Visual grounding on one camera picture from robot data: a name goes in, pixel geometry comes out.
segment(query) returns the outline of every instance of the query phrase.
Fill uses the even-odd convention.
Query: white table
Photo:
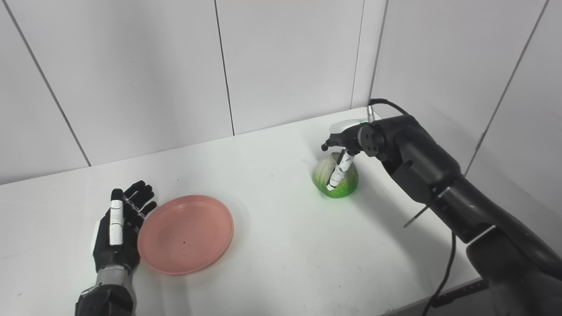
[[[218,198],[234,239],[211,267],[133,277],[138,316],[380,315],[430,296],[443,277],[450,231],[380,162],[356,158],[357,191],[332,199],[311,181],[337,121],[364,109],[0,186],[0,314],[72,315],[95,280],[93,227],[110,192],[143,179],[162,204]],[[446,288],[478,278],[460,245]]]

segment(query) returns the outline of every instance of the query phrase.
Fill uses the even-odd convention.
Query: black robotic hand
[[[147,204],[153,197],[152,186],[142,180],[134,183],[125,192],[121,189],[114,189],[111,192],[111,200],[119,198],[123,201],[123,244],[111,246],[109,243],[110,210],[108,210],[99,223],[94,247],[93,255],[97,272],[103,267],[117,264],[126,267],[130,273],[139,264],[138,232],[144,218],[156,208],[154,201]]]
[[[149,202],[153,197],[152,187],[144,181],[134,183],[125,192],[121,189],[114,189],[111,192],[112,206],[99,223],[93,251],[98,273],[96,285],[81,293],[76,303],[75,315],[131,316],[133,314],[133,297],[124,284],[126,278],[139,264],[138,232],[145,217],[156,208],[156,202]],[[122,205],[122,212],[119,207],[117,212],[112,214],[114,205]]]

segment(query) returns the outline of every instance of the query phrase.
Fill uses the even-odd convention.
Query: black cable
[[[408,112],[406,112],[403,108],[399,107],[399,105],[390,102],[387,99],[382,99],[382,98],[376,98],[376,99],[371,99],[369,101],[369,105],[375,105],[375,104],[386,104],[386,105],[390,105],[393,108],[395,108],[396,110],[398,110],[398,112],[404,114],[404,115],[408,115]]]
[[[439,293],[441,293],[441,290],[443,289],[443,287],[445,287],[445,283],[447,283],[447,280],[449,279],[449,274],[451,273],[451,267],[453,266],[453,260],[455,260],[455,253],[456,253],[456,236],[454,232],[451,232],[451,235],[452,235],[451,255],[449,256],[449,262],[447,263],[447,268],[445,269],[445,276],[443,277],[443,281],[441,281],[441,284],[437,287],[437,291],[435,291],[433,296],[429,298],[429,301],[425,305],[425,308],[423,309],[421,316],[427,315],[431,303],[437,298],[437,296],[439,296]]]

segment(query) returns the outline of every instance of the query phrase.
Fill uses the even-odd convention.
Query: pink plate
[[[188,195],[150,214],[140,230],[138,249],[154,270],[179,276],[217,261],[233,234],[232,215],[224,204],[209,196]]]

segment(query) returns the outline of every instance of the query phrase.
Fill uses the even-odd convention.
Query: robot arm
[[[131,316],[134,300],[125,287],[139,264],[138,232],[144,218],[156,208],[152,186],[134,183],[125,192],[111,192],[111,207],[101,219],[94,246],[96,284],[83,291],[75,305],[75,316]]]
[[[416,202],[426,204],[464,243],[492,291],[498,315],[558,315],[562,260],[461,173],[458,162],[411,115],[361,123],[323,145],[364,151],[381,161]]]

